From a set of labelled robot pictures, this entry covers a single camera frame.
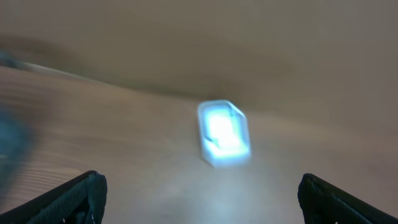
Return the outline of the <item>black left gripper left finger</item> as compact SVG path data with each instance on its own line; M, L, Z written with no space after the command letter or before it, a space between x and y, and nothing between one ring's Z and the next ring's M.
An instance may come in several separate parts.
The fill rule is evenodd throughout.
M94 170L1 214L1 223L95 223L103 220L108 186Z

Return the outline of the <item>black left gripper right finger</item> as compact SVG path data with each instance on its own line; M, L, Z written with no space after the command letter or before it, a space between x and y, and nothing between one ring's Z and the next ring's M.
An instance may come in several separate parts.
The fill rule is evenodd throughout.
M396 217L311 173L303 175L297 197L305 224L397 224Z

